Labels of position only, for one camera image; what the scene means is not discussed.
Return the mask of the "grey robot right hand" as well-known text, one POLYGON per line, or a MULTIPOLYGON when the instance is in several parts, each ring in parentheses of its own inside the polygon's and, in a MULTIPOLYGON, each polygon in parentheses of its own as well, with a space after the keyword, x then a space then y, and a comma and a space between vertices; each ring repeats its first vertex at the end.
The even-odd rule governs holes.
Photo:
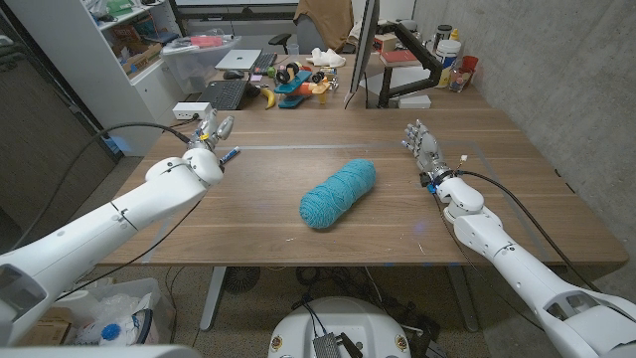
POLYGON ((438 186, 443 180, 453 176, 453 170, 446 164, 436 138, 419 120, 409 123, 404 130, 406 140, 402 145, 416 160, 416 165, 425 176, 424 184, 438 186))

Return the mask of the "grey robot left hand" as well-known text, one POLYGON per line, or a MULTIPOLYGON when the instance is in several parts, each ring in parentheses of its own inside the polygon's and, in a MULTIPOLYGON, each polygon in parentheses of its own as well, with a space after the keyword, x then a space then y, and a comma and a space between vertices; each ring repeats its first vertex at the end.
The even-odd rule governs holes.
POLYGON ((188 143, 189 149, 203 148, 214 151, 216 145, 221 140, 229 138, 233 130, 235 118, 229 115, 221 123, 217 123, 217 114, 218 111, 213 108, 199 123, 188 143))

